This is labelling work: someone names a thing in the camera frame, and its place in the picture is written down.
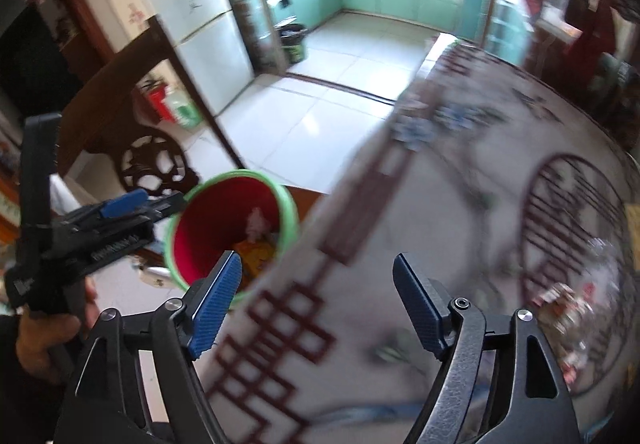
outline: kitchen countertop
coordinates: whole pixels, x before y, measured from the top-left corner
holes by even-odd
[[[394,287],[400,252],[453,297],[511,315],[540,280],[577,279],[569,262],[580,253],[567,248],[582,233],[605,237],[621,251],[622,298],[594,324],[572,386],[581,429],[607,413],[636,362],[624,204],[640,197],[638,171],[548,86],[477,48],[444,50],[448,38],[201,358],[232,442],[403,442],[440,363],[422,350]]]

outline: tile floor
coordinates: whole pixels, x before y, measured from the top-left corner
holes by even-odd
[[[289,72],[396,100],[437,35],[392,19],[342,13],[309,35],[308,57]]]
[[[294,78],[261,75],[220,115],[222,127],[251,169],[279,182],[331,192],[351,154],[391,113],[392,106]],[[235,169],[212,132],[162,123],[202,180]],[[106,156],[78,176],[96,199],[124,191]]]

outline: wooden chair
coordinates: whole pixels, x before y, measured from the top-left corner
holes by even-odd
[[[162,130],[138,123],[133,114],[131,90],[164,60],[171,64],[226,153],[244,169],[241,157],[204,103],[160,21],[152,16],[147,23],[148,29],[100,69],[63,110],[58,148],[58,173],[62,177],[86,150],[109,156],[126,191],[144,187],[149,194],[160,196],[172,189],[186,193],[198,184],[199,178],[189,167],[180,144]],[[149,176],[159,181],[157,187],[141,185],[142,178]]]

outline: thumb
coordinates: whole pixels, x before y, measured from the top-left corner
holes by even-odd
[[[80,319],[71,314],[54,314],[31,321],[29,340],[31,348],[36,351],[66,343],[80,330]]]

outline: black sleeve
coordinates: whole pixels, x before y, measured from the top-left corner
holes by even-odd
[[[0,315],[1,444],[44,444],[53,439],[64,386],[28,375],[15,355],[18,317]]]

